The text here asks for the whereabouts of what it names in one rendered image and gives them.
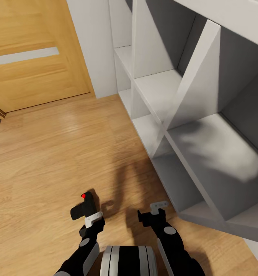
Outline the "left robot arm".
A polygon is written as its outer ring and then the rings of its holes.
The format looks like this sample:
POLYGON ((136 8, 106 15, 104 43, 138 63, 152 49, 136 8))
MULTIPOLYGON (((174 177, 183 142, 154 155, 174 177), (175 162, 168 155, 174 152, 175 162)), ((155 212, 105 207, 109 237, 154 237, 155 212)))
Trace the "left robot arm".
POLYGON ((97 234, 103 231, 105 225, 103 212, 97 212, 85 218, 85 226, 80 229, 82 237, 79 249, 66 260, 54 276, 87 276, 100 252, 97 234), (97 222, 92 222, 98 218, 97 222))

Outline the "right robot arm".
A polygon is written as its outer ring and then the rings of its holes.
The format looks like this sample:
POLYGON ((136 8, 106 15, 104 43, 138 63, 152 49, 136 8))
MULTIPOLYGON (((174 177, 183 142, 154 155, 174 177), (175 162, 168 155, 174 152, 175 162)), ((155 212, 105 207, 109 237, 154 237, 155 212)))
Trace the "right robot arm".
POLYGON ((167 201, 150 204, 151 212, 141 214, 139 222, 144 227, 151 226, 157 235, 157 245, 169 276, 206 276, 198 261, 191 258, 184 249, 181 236, 175 228, 166 222, 167 201))

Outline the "robot trunk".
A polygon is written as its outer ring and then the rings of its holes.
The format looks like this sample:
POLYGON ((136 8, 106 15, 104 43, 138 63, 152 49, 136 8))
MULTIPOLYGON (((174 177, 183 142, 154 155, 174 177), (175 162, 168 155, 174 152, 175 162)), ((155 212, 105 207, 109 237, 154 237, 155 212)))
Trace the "robot trunk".
POLYGON ((107 246, 100 276, 158 276, 151 246, 107 246))

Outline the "digital camera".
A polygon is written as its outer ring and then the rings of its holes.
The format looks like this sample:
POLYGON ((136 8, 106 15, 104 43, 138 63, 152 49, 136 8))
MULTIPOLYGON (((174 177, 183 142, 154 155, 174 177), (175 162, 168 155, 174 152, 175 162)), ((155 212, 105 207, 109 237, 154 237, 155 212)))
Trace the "digital camera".
POLYGON ((71 218, 73 220, 79 219, 80 217, 89 217, 97 213, 94 197, 91 192, 87 191, 81 195, 84 198, 84 202, 80 205, 75 206, 70 210, 71 218))

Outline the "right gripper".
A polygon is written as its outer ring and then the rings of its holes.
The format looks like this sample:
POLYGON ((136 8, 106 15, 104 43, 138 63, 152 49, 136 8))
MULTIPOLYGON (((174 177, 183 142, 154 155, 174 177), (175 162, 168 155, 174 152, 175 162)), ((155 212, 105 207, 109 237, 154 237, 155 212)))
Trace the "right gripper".
POLYGON ((165 215, 165 211, 163 209, 159 209, 159 214, 157 214, 157 215, 153 215, 150 212, 141 214, 140 211, 138 210, 139 222, 142 222, 142 224, 143 224, 144 227, 151 226, 152 229, 153 229, 154 224, 158 220, 163 220, 163 221, 166 222, 166 218, 165 217, 166 217, 166 215, 165 215))

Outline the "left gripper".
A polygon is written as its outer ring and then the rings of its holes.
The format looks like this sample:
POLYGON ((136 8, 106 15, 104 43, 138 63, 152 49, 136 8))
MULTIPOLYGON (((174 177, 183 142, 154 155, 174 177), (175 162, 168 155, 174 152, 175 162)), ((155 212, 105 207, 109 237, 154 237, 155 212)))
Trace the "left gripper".
POLYGON ((104 217, 102 217, 101 220, 94 222, 90 228, 86 228, 86 226, 83 226, 80 229, 80 236, 83 238, 83 236, 86 235, 88 232, 94 232, 97 236, 98 233, 103 231, 104 225, 105 225, 105 220, 104 220, 104 217))

